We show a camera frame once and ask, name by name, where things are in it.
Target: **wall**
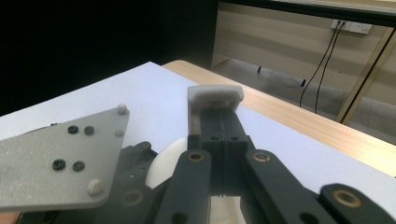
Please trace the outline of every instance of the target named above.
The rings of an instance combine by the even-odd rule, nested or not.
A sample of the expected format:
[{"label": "wall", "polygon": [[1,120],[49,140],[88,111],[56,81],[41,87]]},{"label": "wall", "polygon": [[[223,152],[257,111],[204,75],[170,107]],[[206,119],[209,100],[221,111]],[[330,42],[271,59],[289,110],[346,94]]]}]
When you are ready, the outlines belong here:
[{"label": "wall", "polygon": [[[326,18],[220,3],[215,53],[309,79],[332,37],[331,23]],[[385,30],[373,26],[368,35],[341,32],[323,84],[351,91]]]},{"label": "wall", "polygon": [[375,81],[370,86],[365,97],[376,99],[391,105],[396,105],[396,48],[380,68]]}]

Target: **table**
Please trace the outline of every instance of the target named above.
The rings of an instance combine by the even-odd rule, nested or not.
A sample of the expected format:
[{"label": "table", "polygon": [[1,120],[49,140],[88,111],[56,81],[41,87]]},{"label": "table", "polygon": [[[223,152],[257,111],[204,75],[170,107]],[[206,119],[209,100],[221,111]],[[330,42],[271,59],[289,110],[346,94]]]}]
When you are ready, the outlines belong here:
[{"label": "table", "polygon": [[198,84],[240,85],[244,89],[243,105],[308,135],[321,143],[346,153],[388,175],[396,176],[396,146],[361,133],[345,125],[325,119],[296,105],[251,89],[183,61],[168,63],[165,68]]},{"label": "table", "polygon": [[[127,80],[128,78],[137,79],[132,82]],[[115,81],[117,81],[118,87],[114,87]],[[134,141],[149,137],[151,143],[158,142],[158,144],[153,144],[153,147],[163,148],[176,140],[172,139],[174,136],[183,137],[187,133],[187,100],[183,94],[187,94],[186,86],[196,84],[241,85],[183,61],[168,63],[163,68],[148,63],[87,88],[4,116],[0,118],[0,127],[10,122],[20,121],[23,124],[15,123],[16,126],[20,126],[11,127],[11,133],[23,133],[28,131],[25,129],[35,129],[37,125],[39,127],[39,125],[48,124],[48,121],[31,120],[25,117],[32,116],[31,113],[47,110],[52,110],[52,113],[49,113],[52,119],[70,120],[73,117],[76,119],[82,115],[89,115],[95,110],[98,112],[104,110],[108,106],[102,101],[92,102],[95,97],[104,97],[100,94],[114,94],[118,95],[117,101],[129,101],[128,104],[133,105],[130,107],[132,120],[130,120],[129,126],[132,128],[128,128],[125,134],[132,137],[130,139],[126,137],[124,144],[128,146],[135,143]],[[356,186],[355,188],[366,193],[375,202],[379,202],[393,217],[396,217],[396,211],[392,210],[396,207],[396,197],[390,194],[392,188],[396,187],[393,179],[396,176],[396,165],[394,164],[396,146],[247,86],[241,86],[244,89],[245,99],[238,108],[237,114],[257,148],[275,151],[275,154],[285,162],[303,185],[313,191],[318,192],[319,186],[329,181]],[[124,95],[123,89],[129,91],[132,89],[134,94]],[[100,90],[101,93],[92,92],[94,90]],[[163,101],[161,98],[164,97],[160,95],[162,91],[166,91],[168,94],[165,99],[169,99],[169,102]],[[86,99],[81,100],[81,97],[76,98],[76,96],[84,96]],[[105,98],[103,101],[114,100],[110,99],[110,96]],[[85,107],[94,109],[76,108],[77,105],[87,102],[90,103]],[[167,113],[167,119],[163,119],[163,113]],[[24,124],[25,119],[30,120],[33,124],[31,126]],[[166,141],[162,140],[162,136],[159,137],[163,134],[163,130],[168,131],[165,136]],[[370,186],[367,185],[368,177],[373,180]],[[1,223],[13,223],[15,216],[16,214],[4,214],[0,216],[0,221]]]}]

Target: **electrical socket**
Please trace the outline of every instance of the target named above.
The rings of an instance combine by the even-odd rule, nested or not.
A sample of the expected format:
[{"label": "electrical socket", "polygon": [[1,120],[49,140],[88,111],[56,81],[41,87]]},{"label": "electrical socket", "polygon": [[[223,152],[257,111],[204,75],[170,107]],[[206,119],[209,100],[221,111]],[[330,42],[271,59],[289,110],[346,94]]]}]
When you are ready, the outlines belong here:
[{"label": "electrical socket", "polygon": [[[331,26],[330,28],[335,29],[335,28],[337,27],[337,24],[338,24],[338,28],[340,28],[342,22],[343,22],[343,21],[341,21],[341,20],[332,20],[332,26]],[[348,31],[350,25],[352,24],[352,21],[344,21],[344,22],[345,22],[345,24],[344,24],[344,26],[341,28],[341,30]]]},{"label": "electrical socket", "polygon": [[330,28],[335,29],[338,24],[338,28],[340,28],[342,22],[345,22],[344,26],[341,30],[349,31],[353,33],[365,34],[367,35],[372,28],[372,24],[366,24],[361,22],[352,22],[352,21],[341,21],[341,20],[332,20],[332,25]]},{"label": "electrical socket", "polygon": [[352,24],[349,27],[349,31],[367,35],[372,26],[373,26],[372,24],[352,22]]}]

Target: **perforated metal plate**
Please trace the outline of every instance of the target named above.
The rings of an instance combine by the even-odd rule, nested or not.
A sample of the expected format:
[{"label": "perforated metal plate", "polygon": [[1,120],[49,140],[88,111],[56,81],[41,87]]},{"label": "perforated metal plate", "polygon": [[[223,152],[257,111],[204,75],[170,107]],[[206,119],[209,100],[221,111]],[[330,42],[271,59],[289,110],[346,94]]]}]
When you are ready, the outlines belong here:
[{"label": "perforated metal plate", "polygon": [[[62,210],[104,203],[128,119],[129,111],[121,105],[1,141],[0,211]],[[73,125],[77,133],[69,132]],[[93,133],[84,132],[88,126]],[[55,170],[53,163],[59,159],[65,167]],[[76,161],[83,161],[81,171],[73,168]]]}]

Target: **screw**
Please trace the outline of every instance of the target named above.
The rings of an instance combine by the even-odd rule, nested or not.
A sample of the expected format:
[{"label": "screw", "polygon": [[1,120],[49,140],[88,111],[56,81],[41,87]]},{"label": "screw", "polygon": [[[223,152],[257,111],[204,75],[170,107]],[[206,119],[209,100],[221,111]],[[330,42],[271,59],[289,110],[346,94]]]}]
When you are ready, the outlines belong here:
[{"label": "screw", "polygon": [[119,115],[124,115],[127,110],[128,110],[128,108],[124,104],[121,104],[121,105],[119,105],[119,107],[117,107],[117,113]]},{"label": "screw", "polygon": [[95,129],[92,126],[87,126],[84,129],[84,133],[87,135],[92,135],[95,132]]},{"label": "screw", "polygon": [[72,126],[70,126],[70,127],[67,129],[67,131],[68,131],[69,133],[78,133],[78,126],[72,125]]},{"label": "screw", "polygon": [[148,147],[149,147],[149,143],[148,143],[148,142],[145,142],[145,143],[143,144],[143,147],[148,148]]},{"label": "screw", "polygon": [[52,169],[60,171],[66,167],[66,162],[62,159],[58,159],[52,163]]},{"label": "screw", "polygon": [[122,130],[116,130],[115,135],[116,135],[117,137],[123,137],[124,133],[123,133]]},{"label": "screw", "polygon": [[83,161],[76,161],[73,164],[73,170],[76,172],[80,172],[85,168],[85,163]]},{"label": "screw", "polygon": [[92,179],[88,185],[88,193],[91,196],[96,196],[103,191],[102,181],[100,179]]}]

